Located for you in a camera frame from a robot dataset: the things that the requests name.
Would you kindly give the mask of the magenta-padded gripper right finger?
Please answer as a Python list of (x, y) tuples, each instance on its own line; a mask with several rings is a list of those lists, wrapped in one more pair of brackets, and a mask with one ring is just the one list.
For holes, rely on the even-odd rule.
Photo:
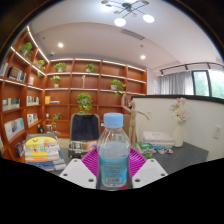
[(130, 149), (128, 171), (129, 189), (141, 188), (167, 176), (167, 172), (156, 159), (147, 159), (133, 148)]

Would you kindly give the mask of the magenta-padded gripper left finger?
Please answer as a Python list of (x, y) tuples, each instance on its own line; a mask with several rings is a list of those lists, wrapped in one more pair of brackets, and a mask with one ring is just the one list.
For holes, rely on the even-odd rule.
[(97, 150), (88, 152), (81, 159), (72, 159), (60, 177), (78, 186), (95, 189), (99, 166)]

